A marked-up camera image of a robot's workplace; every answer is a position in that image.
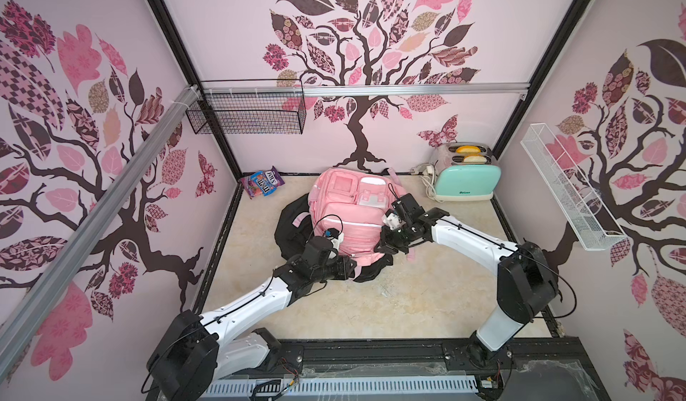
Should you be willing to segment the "pink backpack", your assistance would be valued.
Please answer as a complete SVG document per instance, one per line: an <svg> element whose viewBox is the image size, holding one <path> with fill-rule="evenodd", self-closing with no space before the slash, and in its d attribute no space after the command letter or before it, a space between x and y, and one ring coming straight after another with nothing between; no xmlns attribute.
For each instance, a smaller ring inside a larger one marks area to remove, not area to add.
<svg viewBox="0 0 686 401"><path fill-rule="evenodd" d="M329 229L341 232L339 252L355 260L358 268L383 257L374 251L383 219L392 202L407 193L395 171L387 172L381 176L332 168L318 177L307 196L314 234L322 236Z"/></svg>

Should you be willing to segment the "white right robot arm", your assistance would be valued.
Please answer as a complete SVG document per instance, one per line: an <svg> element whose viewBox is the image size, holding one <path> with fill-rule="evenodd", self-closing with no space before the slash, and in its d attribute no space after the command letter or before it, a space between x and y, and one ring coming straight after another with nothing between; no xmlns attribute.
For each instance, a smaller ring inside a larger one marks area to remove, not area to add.
<svg viewBox="0 0 686 401"><path fill-rule="evenodd" d="M497 305L470 337L474 358L493 357L559 295L562 278L538 245L495 238L439 208L414 213L389 210L376 249L385 254L409 253L426 242L453 249L496 277Z"/></svg>

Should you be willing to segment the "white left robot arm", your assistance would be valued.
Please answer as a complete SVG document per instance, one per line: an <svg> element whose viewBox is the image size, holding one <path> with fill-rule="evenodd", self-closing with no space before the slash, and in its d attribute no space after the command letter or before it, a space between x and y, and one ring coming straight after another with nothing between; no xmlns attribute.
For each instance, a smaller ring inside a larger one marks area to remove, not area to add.
<svg viewBox="0 0 686 401"><path fill-rule="evenodd" d="M146 362L142 393L197 400L214 381L268 362L280 343L253 325L309 296L316 284L351 278L357 264L339 251L344 238L329 229L248 294L211 312L175 316Z"/></svg>

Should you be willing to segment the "purple candy bag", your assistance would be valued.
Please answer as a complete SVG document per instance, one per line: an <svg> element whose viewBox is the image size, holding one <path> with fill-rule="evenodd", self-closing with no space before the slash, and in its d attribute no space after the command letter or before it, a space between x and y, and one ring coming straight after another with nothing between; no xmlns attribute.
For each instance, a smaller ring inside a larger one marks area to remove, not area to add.
<svg viewBox="0 0 686 401"><path fill-rule="evenodd" d="M244 176L239 179L239 182L250 199L270 196L285 184L280 172L274 166L271 169Z"/></svg>

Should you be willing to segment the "mint green toaster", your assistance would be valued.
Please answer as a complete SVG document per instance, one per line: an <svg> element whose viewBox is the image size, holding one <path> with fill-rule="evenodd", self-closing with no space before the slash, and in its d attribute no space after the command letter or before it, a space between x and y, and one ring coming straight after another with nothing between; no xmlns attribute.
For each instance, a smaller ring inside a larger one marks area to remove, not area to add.
<svg viewBox="0 0 686 401"><path fill-rule="evenodd" d="M461 146L480 147L482 153L478 155L487 156L489 163L464 164L464 157L470 155L457 154L455 149ZM436 173L433 187L439 201L491 200L502 174L491 149L482 144L453 142L440 145L433 151L430 163Z"/></svg>

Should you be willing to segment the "yellow toast slice front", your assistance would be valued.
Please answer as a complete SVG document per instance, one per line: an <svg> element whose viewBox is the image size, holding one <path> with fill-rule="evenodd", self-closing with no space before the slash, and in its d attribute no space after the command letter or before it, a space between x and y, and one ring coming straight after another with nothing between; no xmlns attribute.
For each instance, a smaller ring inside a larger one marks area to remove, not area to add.
<svg viewBox="0 0 686 401"><path fill-rule="evenodd" d="M484 164L489 163L489 158L487 156L470 155L470 156L464 157L463 163L464 164L484 165Z"/></svg>

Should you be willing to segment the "yellow toast slice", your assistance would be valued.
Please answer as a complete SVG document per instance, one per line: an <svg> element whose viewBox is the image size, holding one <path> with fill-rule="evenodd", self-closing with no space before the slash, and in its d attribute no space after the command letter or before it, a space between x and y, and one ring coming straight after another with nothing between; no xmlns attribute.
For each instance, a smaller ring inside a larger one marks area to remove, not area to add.
<svg viewBox="0 0 686 401"><path fill-rule="evenodd" d="M484 164L489 163L489 158L487 156L470 155L470 156L464 157L463 163L464 164L484 165Z"/></svg>
<svg viewBox="0 0 686 401"><path fill-rule="evenodd" d="M457 154L478 155L482 153L482 149L478 146L461 146L455 149Z"/></svg>

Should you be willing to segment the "yellow toast slice back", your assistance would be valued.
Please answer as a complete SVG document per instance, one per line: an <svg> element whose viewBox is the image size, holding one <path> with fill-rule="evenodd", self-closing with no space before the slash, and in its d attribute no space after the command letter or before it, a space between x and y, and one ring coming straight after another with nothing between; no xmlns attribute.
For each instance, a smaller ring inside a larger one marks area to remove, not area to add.
<svg viewBox="0 0 686 401"><path fill-rule="evenodd" d="M455 149L457 154L478 155L482 153L482 149L478 146L461 146Z"/></svg>

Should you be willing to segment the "aluminium rail back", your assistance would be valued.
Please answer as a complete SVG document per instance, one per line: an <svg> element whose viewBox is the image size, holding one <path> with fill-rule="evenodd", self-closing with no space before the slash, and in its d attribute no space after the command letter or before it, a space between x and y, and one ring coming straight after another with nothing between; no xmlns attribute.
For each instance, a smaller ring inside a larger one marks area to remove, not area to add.
<svg viewBox="0 0 686 401"><path fill-rule="evenodd" d="M465 84L418 84L418 85L346 85L316 87L210 87L204 86L208 95L239 93L295 93L303 97L364 97L364 96L420 96L420 95L475 95L475 94L516 94L526 95L528 83L465 83Z"/></svg>

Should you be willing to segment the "aluminium rail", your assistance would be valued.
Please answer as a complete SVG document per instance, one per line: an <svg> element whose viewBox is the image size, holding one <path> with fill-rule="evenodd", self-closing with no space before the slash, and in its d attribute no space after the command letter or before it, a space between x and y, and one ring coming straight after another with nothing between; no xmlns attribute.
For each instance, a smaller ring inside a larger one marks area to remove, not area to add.
<svg viewBox="0 0 686 401"><path fill-rule="evenodd" d="M364 96L420 96L420 95L475 95L475 94L516 94L526 95L528 83L465 83L465 84L418 84L418 85L346 85L316 87L210 87L204 86L208 95L239 93L295 93L303 97L364 97Z"/></svg>
<svg viewBox="0 0 686 401"><path fill-rule="evenodd" d="M94 210L71 235L55 261L9 315L1 328L1 379L4 380L30 343L42 322L53 310L69 283L123 207L146 169L182 121L185 111L200 97L198 85L189 85L171 103L150 137L134 153L130 162L110 185Z"/></svg>

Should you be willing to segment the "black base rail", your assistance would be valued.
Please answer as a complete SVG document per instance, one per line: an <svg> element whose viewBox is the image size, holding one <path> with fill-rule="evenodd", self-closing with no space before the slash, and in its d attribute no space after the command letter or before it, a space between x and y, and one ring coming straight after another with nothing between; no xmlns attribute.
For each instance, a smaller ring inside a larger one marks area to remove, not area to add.
<svg viewBox="0 0 686 401"><path fill-rule="evenodd" d="M249 371L273 374L278 368L301 372L316 365L443 364L450 371L495 374L527 361L577 361L588 374L595 371L578 338L513 338L489 351L475 336L468 339L406 340L277 340L266 329L220 345L216 335L169 337L146 363L163 390L188 384L208 384Z"/></svg>

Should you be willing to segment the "aluminium rail left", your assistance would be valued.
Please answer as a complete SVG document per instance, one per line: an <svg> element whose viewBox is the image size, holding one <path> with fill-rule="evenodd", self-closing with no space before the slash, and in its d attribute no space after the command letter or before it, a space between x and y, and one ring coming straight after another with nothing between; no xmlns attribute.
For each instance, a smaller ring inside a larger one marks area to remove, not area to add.
<svg viewBox="0 0 686 401"><path fill-rule="evenodd" d="M55 261L9 315L1 328L1 379L4 380L30 343L42 322L53 310L69 283L123 207L146 169L182 121L185 111L200 97L198 85L189 85L171 103L150 137L134 153L130 162L110 185L94 210L71 235Z"/></svg>

